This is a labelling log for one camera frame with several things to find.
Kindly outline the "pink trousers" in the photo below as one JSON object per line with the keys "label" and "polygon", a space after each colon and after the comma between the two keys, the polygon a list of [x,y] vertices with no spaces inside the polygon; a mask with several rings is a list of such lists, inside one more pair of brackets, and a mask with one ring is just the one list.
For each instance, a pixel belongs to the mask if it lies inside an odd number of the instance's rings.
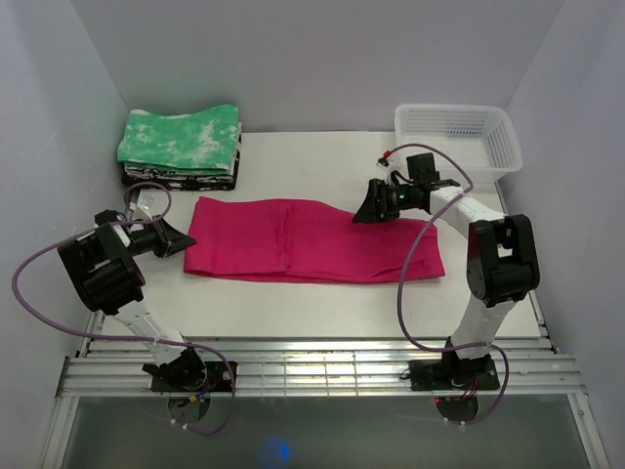
{"label": "pink trousers", "polygon": [[354,224],[320,201],[225,202],[201,197],[188,230],[184,271],[200,277],[283,283],[395,283],[444,277],[438,233],[421,220]]}

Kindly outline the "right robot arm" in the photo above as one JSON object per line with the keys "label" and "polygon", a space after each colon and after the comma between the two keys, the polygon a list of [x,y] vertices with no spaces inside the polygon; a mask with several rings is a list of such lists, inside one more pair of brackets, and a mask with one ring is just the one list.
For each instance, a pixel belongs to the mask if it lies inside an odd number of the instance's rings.
{"label": "right robot arm", "polygon": [[356,224],[398,219],[401,211],[418,209],[443,220],[468,242],[466,279],[470,298],[456,330],[437,361],[412,361],[406,378],[414,391],[463,390],[467,393],[504,388],[491,357],[493,340],[512,309],[537,288],[540,271],[530,220],[506,215],[474,199],[472,182],[461,186],[443,179],[436,168],[438,149],[421,145],[407,157],[408,175],[397,171],[372,179],[356,211]]}

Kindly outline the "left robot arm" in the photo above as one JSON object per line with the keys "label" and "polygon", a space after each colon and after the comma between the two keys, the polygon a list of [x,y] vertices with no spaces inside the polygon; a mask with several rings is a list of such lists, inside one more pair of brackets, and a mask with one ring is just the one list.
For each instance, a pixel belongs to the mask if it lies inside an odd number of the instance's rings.
{"label": "left robot arm", "polygon": [[131,229],[124,216],[105,210],[95,216],[91,234],[58,248],[68,276],[84,305],[123,323],[136,337],[145,337],[153,362],[144,372],[175,390],[196,391],[208,381],[200,356],[184,344],[183,335],[166,326],[147,304],[145,277],[135,258],[152,253],[168,258],[196,244],[196,240],[167,221]]}

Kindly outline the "dark camouflage folded trousers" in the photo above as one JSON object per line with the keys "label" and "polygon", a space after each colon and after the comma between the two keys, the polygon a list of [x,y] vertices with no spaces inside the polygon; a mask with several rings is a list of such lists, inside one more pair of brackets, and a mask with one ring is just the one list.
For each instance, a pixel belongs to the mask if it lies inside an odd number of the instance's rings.
{"label": "dark camouflage folded trousers", "polygon": [[125,167],[121,181],[126,187],[141,182],[153,182],[178,192],[233,191],[238,179],[241,147],[242,133],[239,133],[230,168],[224,174]]}

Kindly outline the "green white folded trousers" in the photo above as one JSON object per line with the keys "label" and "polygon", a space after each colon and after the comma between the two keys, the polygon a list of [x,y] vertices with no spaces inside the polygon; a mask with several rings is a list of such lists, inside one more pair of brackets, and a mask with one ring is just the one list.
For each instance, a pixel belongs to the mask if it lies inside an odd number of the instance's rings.
{"label": "green white folded trousers", "polygon": [[131,168],[225,175],[238,150],[239,108],[210,107],[196,113],[130,112],[117,160]]}

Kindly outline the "white plastic basket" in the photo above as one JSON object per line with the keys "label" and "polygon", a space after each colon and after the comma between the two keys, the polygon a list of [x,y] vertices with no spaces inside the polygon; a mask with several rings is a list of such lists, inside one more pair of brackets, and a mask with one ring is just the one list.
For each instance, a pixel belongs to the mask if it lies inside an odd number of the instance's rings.
{"label": "white plastic basket", "polygon": [[476,184],[522,169],[516,132],[499,107],[404,104],[395,111],[395,133],[399,146],[417,143],[445,152]]}

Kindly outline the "aluminium table frame rail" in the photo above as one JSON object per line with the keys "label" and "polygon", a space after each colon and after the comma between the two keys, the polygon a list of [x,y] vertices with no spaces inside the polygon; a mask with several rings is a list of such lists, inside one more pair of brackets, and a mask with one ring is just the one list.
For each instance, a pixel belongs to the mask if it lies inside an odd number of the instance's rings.
{"label": "aluminium table frame rail", "polygon": [[446,275],[404,289],[385,285],[256,283],[188,276],[181,257],[138,263],[147,299],[170,324],[238,364],[237,412],[210,440],[169,435],[145,420],[96,436],[76,430],[65,465],[83,468],[610,468],[574,356],[551,341],[534,296],[509,314],[496,366],[506,395],[465,428],[437,414],[434,394],[400,379],[413,360],[436,355],[469,300],[467,241],[437,223]]}

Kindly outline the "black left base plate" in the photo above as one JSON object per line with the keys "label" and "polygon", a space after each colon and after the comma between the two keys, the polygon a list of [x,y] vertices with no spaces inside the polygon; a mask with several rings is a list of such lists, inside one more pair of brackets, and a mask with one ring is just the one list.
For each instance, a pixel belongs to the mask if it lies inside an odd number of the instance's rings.
{"label": "black left base plate", "polygon": [[195,371],[185,371],[172,379],[152,376],[149,390],[162,393],[200,393],[202,391],[230,392],[232,380],[236,378],[238,363],[229,361],[225,365],[221,361],[205,362]]}

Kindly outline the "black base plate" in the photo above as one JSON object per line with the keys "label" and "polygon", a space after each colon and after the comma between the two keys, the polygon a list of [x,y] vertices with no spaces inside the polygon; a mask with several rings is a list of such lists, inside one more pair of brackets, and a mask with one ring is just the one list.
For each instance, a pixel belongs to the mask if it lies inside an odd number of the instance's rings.
{"label": "black base plate", "polygon": [[499,377],[490,355],[474,360],[409,361],[407,379],[410,381],[412,391],[500,389]]}
{"label": "black base plate", "polygon": [[232,380],[236,378],[238,363],[229,361],[225,365],[221,361],[205,362],[195,371],[185,371],[172,379],[152,376],[149,390],[162,393],[200,393],[202,391],[230,392]]}

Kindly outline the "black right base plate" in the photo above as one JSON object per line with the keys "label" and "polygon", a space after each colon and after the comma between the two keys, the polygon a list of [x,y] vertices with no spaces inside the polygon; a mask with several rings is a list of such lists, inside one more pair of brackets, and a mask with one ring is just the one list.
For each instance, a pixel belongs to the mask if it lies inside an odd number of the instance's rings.
{"label": "black right base plate", "polygon": [[474,360],[409,361],[407,379],[410,381],[412,391],[500,389],[499,377],[490,355]]}

